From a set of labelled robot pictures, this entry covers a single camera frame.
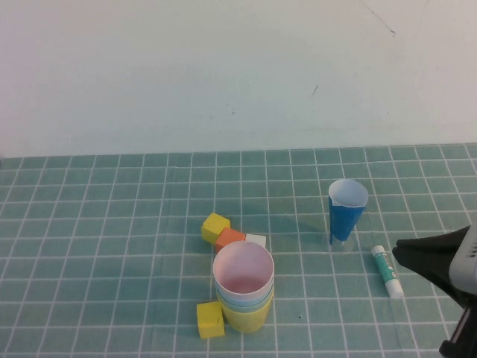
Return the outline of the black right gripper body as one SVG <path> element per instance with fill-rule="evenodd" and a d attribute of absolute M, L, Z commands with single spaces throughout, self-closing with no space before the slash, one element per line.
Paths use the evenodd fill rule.
<path fill-rule="evenodd" d="M 469 307 L 463 312 L 450 340 L 444 340 L 439 348 L 442 357 L 476 357 L 476 308 Z"/>

